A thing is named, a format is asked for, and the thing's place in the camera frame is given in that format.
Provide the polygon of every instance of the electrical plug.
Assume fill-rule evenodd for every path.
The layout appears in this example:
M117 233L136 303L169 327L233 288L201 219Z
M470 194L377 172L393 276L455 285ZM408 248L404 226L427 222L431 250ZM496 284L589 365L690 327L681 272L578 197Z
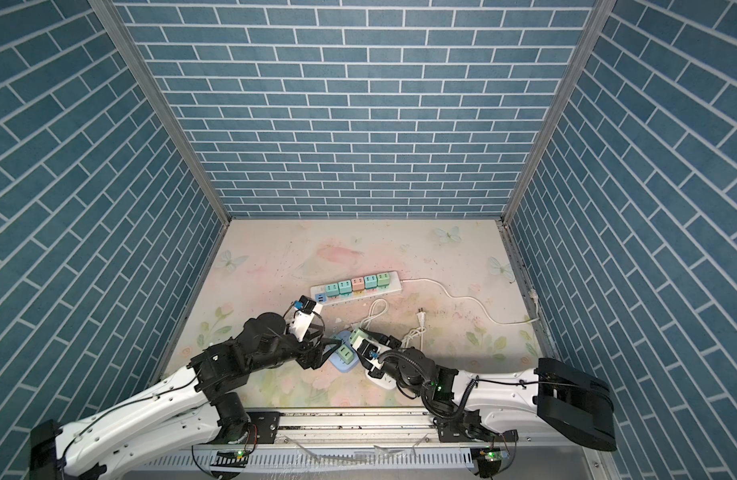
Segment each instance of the electrical plug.
M419 326L424 327L425 326L425 311L422 309L419 309L419 312L417 312L417 320L419 321Z

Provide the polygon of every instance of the power cord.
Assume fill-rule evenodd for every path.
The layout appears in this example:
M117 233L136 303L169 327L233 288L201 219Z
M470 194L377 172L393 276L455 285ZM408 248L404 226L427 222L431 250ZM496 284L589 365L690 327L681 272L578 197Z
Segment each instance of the power cord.
M201 470L201 472L205 473L206 475L209 475L211 478L214 478L214 480L216 480L216 477L212 475L211 473L207 472L206 470L203 470L203 467L200 466L200 463L198 463L198 461L195 459L195 446L194 445L190 446L190 453L192 453L192 463L194 463L195 466L198 467L198 470Z
M151 396L148 396L148 397L137 398L136 400L131 400L130 402L121 403L120 405L114 406L113 408L110 408L109 410L107 410L105 413L102 413L101 415L99 415L99 418L97 418L96 420L94 420L92 423L88 424L88 426L86 428L84 428L83 430L80 431L80 433L78 433L77 435L75 435L73 437L73 439L70 440L70 443L68 443L67 446L64 448L64 451L62 452L62 457L60 459L60 464L62 465L62 475L64 476L64 466L66 464L67 451L70 450L70 447L75 443L75 441L78 438L81 438L83 436L83 434L85 434L86 432L88 432L89 429L91 429L91 427L93 427L94 425L96 425L102 418L110 415L112 412L114 412L114 411L116 411L116 410L118 410L120 408L124 408L124 407L127 407L129 405L133 405L134 403L144 402L146 400L151 400L153 398L159 398L160 396L166 395L167 393L173 393L173 392L176 392L177 390L186 389L188 386L192 385L192 382L194 382L196 378L198 378L198 375L197 374L188 383L186 383L186 384L184 384L184 385L182 385L180 387L177 387L176 389L166 390L165 392L153 393Z
M375 308L378 305L382 304L382 303L385 304L385 308L383 308L381 312L375 312ZM387 313L387 310L388 309L389 309L389 303L387 303L387 300L385 300L383 298L378 298L378 299L374 300L374 302L368 308L368 316L365 317L360 322L353 323L351 325L352 329L353 330L356 330L356 329L368 330L369 327L371 327L372 320L374 320L375 318L380 317L380 316L384 315L385 313Z
M419 351L424 352L424 346L425 346L425 332L427 331L427 327L425 326L425 311L422 309L419 309L419 312L417 312L417 321L419 322L419 328L411 329L406 335L401 339L401 348L407 349L409 348L409 344L411 344L412 340L416 337L419 337Z
M486 310L486 305L484 305L480 300L475 298L474 296L453 296L449 293L448 290L446 290L446 287L443 283L438 282L437 280L432 280L431 278L409 278L406 280L401 280L401 283L408 283L408 282L430 282L434 283L435 285L440 286L440 288L443 290L443 293L446 294L446 296L452 300L472 300L476 303L478 303L481 306L481 309L483 309L483 313L486 314L486 318L488 318L490 321L498 324L498 325L525 325L526 323L533 323L539 320L538 312L539 312L539 296L537 295L536 290L531 289L529 292L529 297L534 301L534 304L537 308L537 318L533 318L530 320L524 320L522 322L499 322L497 320L494 320L491 318L491 315L489 315L489 311Z

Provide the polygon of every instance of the power strip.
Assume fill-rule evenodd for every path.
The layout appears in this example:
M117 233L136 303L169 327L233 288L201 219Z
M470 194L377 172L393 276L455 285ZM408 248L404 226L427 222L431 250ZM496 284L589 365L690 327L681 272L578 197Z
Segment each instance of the power strip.
M383 275L389 276L389 284L385 286L375 286L373 288L365 288L366 282L364 279L376 282L378 277ZM352 285L362 287L361 290L352 291ZM345 293L338 293L334 290L334 287L338 291L345 291ZM351 300L363 300L371 298L373 296L387 295L388 293L398 293L402 291L401 279L398 276L398 272L384 272L382 274L361 276L358 278L343 280L341 282L327 283L325 285L316 285L310 287L310 298L315 299L318 303L324 306L336 305L337 303L349 302Z

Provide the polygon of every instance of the white power strip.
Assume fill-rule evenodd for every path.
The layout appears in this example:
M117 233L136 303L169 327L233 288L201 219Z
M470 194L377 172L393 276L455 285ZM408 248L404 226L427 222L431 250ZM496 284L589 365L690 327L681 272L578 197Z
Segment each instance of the white power strip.
M398 293L402 291L401 279L398 276L398 272L388 272L388 274L390 274L390 284L387 286L377 286L376 288L365 289L359 292L345 293L339 296L326 296L326 300L324 302L324 301L318 300L318 294L325 295L326 285L331 285L331 283L326 283L324 285L311 286L310 287L310 298L318 300L318 303L324 306L328 306L328 305L336 305L337 303L349 302L351 300L364 300L367 298L371 298L373 296L387 295L388 293Z

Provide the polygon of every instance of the aluminum corner post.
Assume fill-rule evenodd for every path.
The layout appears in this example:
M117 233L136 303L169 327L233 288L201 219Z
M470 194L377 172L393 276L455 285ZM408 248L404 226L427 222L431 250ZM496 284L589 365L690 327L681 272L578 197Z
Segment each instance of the aluminum corner post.
M190 168L190 172L192 172L192 176L198 182L201 191L206 195L216 215L220 217L222 225L229 225L230 216L227 208L225 208L219 194L213 185L211 185L211 180L200 164L198 155L192 148L190 140L187 139L182 126L176 120L166 97L160 90L158 83L155 82L155 78L147 67L142 53L136 47L131 33L126 28L123 18L120 17L112 0L89 0L89 4L94 9L94 13L96 13L106 33L110 35L110 39L115 44L120 56L124 59L131 74L133 74L134 79L142 89L147 101L150 102L150 106L155 111L155 115L160 119L163 128L166 129L176 149L182 155L184 163Z
M544 155L547 150L547 145L550 143L550 139L555 132L558 121L561 120L563 110L566 109L568 100L571 98L571 94L574 93L574 88L577 85L579 78L582 76L582 71L585 69L587 60L593 52L593 47L598 41L598 37L601 36L601 31L603 30L604 24L606 24L606 20L609 18L609 14L611 14L611 10L613 9L613 5L616 1L617 0L597 0L590 17L587 19L585 29L582 31L582 35L579 38L579 44L577 44L574 54L571 55L571 60L566 68L566 73L555 92L553 101L550 103L550 108L547 109L545 121L542 122L542 126L534 140L534 144L528 152L526 163L518 174L515 188L508 199L505 212L502 214L502 223L506 226L510 225L513 217L517 213L518 206L521 205L521 201L523 200L523 196L526 194L528 184L531 182L531 178L534 177L534 173L539 167L542 155Z

